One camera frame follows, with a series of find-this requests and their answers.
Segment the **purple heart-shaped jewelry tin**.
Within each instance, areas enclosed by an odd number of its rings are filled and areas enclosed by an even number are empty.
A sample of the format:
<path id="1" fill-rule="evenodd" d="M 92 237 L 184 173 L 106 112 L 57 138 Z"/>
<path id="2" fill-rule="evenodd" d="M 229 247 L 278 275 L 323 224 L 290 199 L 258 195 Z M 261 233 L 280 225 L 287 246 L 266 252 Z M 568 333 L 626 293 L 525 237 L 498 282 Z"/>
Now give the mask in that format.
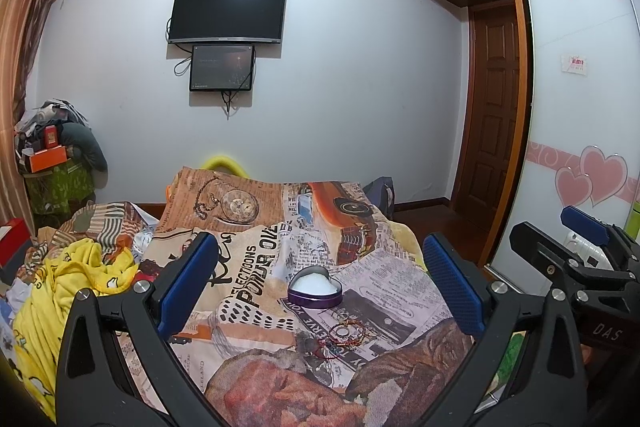
<path id="1" fill-rule="evenodd" d="M 288 284 L 288 302 L 308 309 L 331 309 L 343 301 L 343 286 L 326 268 L 311 265 Z"/>

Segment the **yellow cartoon blanket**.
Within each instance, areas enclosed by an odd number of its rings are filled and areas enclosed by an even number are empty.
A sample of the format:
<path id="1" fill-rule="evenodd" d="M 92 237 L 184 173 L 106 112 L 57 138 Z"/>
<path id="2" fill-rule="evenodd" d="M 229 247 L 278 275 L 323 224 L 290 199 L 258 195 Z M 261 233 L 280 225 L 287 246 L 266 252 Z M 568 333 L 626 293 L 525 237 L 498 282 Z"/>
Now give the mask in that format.
<path id="1" fill-rule="evenodd" d="M 36 271 L 29 297 L 13 321 L 16 373 L 40 409 L 55 419 L 55 381 L 65 326 L 78 291 L 96 297 L 121 294 L 138 264 L 125 247 L 111 261 L 93 239 L 81 239 L 47 258 Z"/>

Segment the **brown wooden door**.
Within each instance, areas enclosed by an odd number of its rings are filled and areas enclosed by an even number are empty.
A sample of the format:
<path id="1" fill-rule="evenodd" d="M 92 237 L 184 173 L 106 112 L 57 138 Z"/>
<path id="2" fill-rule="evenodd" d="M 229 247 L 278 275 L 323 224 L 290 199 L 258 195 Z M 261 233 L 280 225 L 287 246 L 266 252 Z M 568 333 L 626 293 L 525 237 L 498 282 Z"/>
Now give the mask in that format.
<path id="1" fill-rule="evenodd" d="M 506 181 L 518 113 L 518 24 L 512 2 L 471 10 L 470 77 L 454 211 L 487 229 Z"/>

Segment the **red box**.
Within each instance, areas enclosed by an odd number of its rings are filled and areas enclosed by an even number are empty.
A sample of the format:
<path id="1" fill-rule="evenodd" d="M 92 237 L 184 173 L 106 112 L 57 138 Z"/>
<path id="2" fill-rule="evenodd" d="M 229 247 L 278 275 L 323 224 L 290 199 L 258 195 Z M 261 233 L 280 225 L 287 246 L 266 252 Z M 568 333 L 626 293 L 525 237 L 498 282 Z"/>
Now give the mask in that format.
<path id="1" fill-rule="evenodd" d="M 22 218 L 13 218 L 1 225 L 0 233 L 0 263 L 6 267 L 30 239 L 30 231 Z"/>

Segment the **dark blue bag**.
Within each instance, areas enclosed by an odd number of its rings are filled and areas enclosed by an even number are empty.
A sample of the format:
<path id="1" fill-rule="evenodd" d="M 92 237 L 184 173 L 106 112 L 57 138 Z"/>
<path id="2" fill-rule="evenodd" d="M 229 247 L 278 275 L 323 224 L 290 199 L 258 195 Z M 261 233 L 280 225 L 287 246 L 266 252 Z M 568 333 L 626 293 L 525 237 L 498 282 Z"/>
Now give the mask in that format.
<path id="1" fill-rule="evenodd" d="M 394 217 L 395 189 L 390 176 L 380 176 L 362 188 L 364 194 L 387 219 Z"/>

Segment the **newspaper print bed blanket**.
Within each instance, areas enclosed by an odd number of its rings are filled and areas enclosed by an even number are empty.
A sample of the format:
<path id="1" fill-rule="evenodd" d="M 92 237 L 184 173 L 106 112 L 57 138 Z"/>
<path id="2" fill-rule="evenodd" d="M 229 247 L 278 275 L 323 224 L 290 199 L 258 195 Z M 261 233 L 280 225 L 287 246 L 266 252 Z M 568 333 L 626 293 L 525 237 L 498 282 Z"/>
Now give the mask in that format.
<path id="1" fill-rule="evenodd" d="M 419 255 L 362 188 L 183 169 L 153 222 L 125 208 L 155 279 L 202 232 L 218 261 L 170 347 L 230 426 L 414 426 L 472 347 Z"/>

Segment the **orange box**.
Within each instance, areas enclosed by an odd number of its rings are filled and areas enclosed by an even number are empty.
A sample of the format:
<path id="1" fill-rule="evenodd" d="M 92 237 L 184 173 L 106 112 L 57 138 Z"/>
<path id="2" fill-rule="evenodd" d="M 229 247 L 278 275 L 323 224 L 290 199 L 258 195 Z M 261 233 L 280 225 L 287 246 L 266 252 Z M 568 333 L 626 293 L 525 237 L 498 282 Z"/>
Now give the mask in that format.
<path id="1" fill-rule="evenodd" d="M 31 173 L 51 169 L 55 166 L 65 164 L 67 161 L 66 148 L 63 145 L 40 150 L 29 157 L 29 171 Z"/>

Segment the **striped brown curtain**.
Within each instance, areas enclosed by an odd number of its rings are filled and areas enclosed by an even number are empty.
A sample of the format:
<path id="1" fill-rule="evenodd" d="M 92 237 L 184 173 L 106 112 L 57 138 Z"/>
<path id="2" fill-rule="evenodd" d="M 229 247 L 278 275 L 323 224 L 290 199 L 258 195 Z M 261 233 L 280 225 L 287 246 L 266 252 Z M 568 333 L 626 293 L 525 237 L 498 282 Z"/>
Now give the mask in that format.
<path id="1" fill-rule="evenodd" d="M 22 218 L 35 230 L 18 173 L 14 126 L 25 113 L 26 80 L 53 0 L 1 0 L 1 221 Z"/>

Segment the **small black wall monitor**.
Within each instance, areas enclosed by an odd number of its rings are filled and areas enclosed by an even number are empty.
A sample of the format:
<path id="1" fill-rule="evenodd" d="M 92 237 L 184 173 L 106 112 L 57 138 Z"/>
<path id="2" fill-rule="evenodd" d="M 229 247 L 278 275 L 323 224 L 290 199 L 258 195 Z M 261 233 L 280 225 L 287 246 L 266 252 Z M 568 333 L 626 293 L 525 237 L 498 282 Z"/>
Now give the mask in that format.
<path id="1" fill-rule="evenodd" d="M 254 46 L 199 44 L 192 50 L 192 92 L 250 91 L 253 87 Z"/>

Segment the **large black wall television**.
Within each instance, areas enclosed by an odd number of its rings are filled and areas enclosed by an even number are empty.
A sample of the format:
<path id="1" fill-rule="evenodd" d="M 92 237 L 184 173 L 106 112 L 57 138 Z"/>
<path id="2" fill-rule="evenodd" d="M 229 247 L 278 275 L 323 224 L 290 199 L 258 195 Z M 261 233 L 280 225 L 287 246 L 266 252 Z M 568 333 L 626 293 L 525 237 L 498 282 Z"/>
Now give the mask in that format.
<path id="1" fill-rule="evenodd" d="M 286 0 L 174 0 L 171 43 L 282 40 Z"/>

